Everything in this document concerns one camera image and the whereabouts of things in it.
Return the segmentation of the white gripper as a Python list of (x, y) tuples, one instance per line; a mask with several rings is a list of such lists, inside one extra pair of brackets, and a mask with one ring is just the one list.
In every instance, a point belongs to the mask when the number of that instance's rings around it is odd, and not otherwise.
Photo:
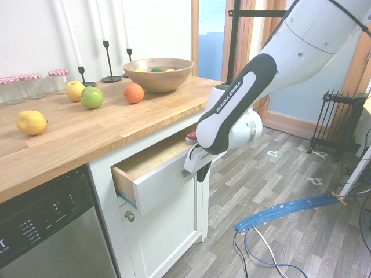
[(213, 155), (199, 145), (191, 147), (185, 157), (184, 169), (191, 174), (197, 172), (197, 181), (204, 182), (211, 166)]

